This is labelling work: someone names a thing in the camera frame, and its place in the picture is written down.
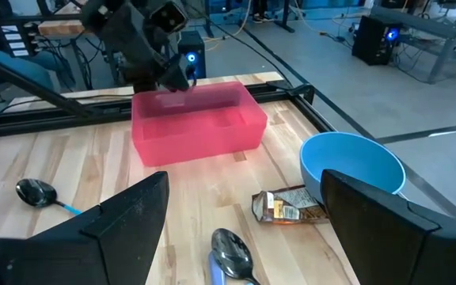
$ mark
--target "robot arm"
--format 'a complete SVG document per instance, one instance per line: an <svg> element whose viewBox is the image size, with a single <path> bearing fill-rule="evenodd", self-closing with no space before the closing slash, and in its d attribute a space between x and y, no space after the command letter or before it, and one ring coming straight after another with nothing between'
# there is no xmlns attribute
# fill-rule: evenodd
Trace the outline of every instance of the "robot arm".
<svg viewBox="0 0 456 285"><path fill-rule="evenodd" d="M169 37L188 21L177 0L89 0L82 7L82 24L105 44L121 51L127 60L126 71L139 84L163 85L175 91L189 88L188 76L194 72L184 56L170 59L161 50Z"/></svg>

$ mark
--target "concrete floor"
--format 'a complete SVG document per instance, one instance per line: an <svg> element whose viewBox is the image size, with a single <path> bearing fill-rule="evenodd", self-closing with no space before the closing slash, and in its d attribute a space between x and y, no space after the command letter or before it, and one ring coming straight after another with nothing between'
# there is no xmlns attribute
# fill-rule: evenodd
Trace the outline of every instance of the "concrete floor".
<svg viewBox="0 0 456 285"><path fill-rule="evenodd" d="M308 13L308 18L330 18L338 13L339 10L315 11ZM413 80L395 67L367 66L352 57L348 48L317 32L339 33L352 42L345 28L339 30L338 25L330 20L308 21L308 24L316 31L302 21L289 22L296 33L289 33L273 23L248 23L247 27L375 138L456 125L456 76L428 85ZM235 25L223 25L223 28L229 32L238 30ZM216 35L221 35L219 30L213 30ZM271 58L244 32L238 37ZM93 53L89 46L81 48L85 48L88 56ZM408 51L409 54L414 53L412 49ZM218 47L207 52L206 57L208 77L275 70L254 51L233 39L221 41ZM403 68L410 62L403 60ZM433 58L424 55L412 72L417 77L426 78L432 64ZM92 70L95 88L112 86L110 71L101 57L94 60ZM294 84L298 84L289 72L284 73ZM448 66L443 76L452 74L456 74L456 65ZM356 132L318 98L313 106L337 130ZM396 142L388 147L456 206L456 134ZM428 196L410 181L406 183L403 194L425 207L449 214L440 201Z"/></svg>

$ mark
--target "pink plastic bin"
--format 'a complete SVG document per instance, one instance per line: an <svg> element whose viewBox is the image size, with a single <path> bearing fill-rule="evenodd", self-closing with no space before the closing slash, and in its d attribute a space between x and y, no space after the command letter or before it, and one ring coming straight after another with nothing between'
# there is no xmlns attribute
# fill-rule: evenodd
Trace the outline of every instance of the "pink plastic bin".
<svg viewBox="0 0 456 285"><path fill-rule="evenodd" d="M240 82L138 93L131 106L133 143L148 166L257 148L266 125L267 115Z"/></svg>

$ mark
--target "metal spoon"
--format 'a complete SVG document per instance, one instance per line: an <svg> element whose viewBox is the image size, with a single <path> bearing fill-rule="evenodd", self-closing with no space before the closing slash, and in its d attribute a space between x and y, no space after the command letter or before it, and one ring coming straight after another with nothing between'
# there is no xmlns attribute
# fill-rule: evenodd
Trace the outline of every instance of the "metal spoon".
<svg viewBox="0 0 456 285"><path fill-rule="evenodd" d="M253 276L251 252L236 234L227 229L217 229L212 234L211 245L215 261L229 277L260 285Z"/></svg>
<svg viewBox="0 0 456 285"><path fill-rule="evenodd" d="M33 207L46 207L57 204L68 211L80 215L82 212L57 200L57 192L51 185L37 179L22 179L15 186L19 197Z"/></svg>

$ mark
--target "blue bowl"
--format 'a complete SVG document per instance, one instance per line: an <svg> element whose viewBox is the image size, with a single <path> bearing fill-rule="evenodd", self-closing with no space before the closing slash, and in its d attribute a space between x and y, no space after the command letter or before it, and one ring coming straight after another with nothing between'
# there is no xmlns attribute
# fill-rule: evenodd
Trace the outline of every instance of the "blue bowl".
<svg viewBox="0 0 456 285"><path fill-rule="evenodd" d="M384 146L360 135L326 132L306 140L300 149L300 169L309 194L323 203L321 173L334 169L397 194L404 187L405 171Z"/></svg>

